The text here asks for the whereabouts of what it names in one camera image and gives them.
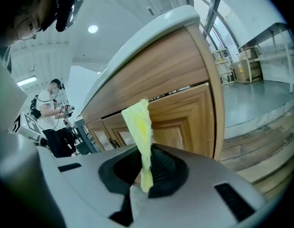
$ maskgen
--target yellow rag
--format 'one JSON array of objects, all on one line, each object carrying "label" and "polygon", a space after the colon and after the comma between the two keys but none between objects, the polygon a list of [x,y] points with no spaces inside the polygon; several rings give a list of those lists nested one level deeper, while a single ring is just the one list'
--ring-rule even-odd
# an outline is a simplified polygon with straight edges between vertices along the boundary
[{"label": "yellow rag", "polygon": [[148,100],[130,106],[122,111],[128,129],[134,138],[138,150],[142,154],[141,187],[144,192],[149,192],[153,186],[151,168],[151,120],[148,111]]}]

